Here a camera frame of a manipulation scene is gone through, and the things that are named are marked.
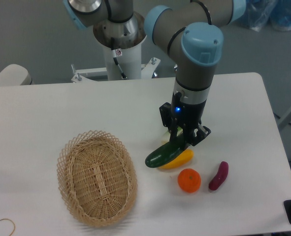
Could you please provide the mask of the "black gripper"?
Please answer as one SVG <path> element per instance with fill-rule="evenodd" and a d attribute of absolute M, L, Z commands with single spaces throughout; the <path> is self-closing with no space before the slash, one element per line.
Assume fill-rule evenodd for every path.
<path fill-rule="evenodd" d="M 188 104 L 184 99 L 184 93 L 176 92 L 172 95 L 171 103 L 166 102 L 159 108 L 163 126 L 170 133 L 170 142 L 177 137 L 178 128 L 182 128 L 184 136 L 182 150 L 196 146 L 210 134 L 210 129 L 201 124 L 206 102 Z"/>

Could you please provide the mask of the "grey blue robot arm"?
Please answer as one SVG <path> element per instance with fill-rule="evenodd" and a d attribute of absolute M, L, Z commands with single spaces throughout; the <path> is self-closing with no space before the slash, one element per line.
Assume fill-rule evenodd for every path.
<path fill-rule="evenodd" d="M 134 11 L 130 0 L 65 0 L 63 4 L 79 29 L 93 28 L 103 47 L 108 80 L 142 77 L 145 39 L 164 51 L 177 64 L 172 101 L 160 108 L 170 140 L 181 128 L 180 147 L 186 149 L 210 134 L 201 116 L 222 56 L 220 28 L 244 14 L 244 0 L 192 0 L 178 10 L 159 5 L 146 17 Z"/>

